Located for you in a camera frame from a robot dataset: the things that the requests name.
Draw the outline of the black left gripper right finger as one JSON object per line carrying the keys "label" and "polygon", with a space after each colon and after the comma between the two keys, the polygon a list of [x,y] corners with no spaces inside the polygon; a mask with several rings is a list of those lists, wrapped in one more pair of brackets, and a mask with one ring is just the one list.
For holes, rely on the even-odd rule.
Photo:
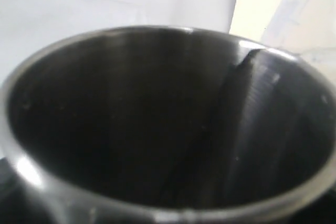
{"label": "black left gripper right finger", "polygon": [[335,223],[335,180],[320,179],[294,197],[286,223]]}

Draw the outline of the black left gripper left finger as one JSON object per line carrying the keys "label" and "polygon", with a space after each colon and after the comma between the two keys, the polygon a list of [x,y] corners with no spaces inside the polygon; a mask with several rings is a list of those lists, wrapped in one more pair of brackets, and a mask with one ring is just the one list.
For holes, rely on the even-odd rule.
{"label": "black left gripper left finger", "polygon": [[1,158],[1,223],[55,223],[46,209],[21,185],[5,158]]}

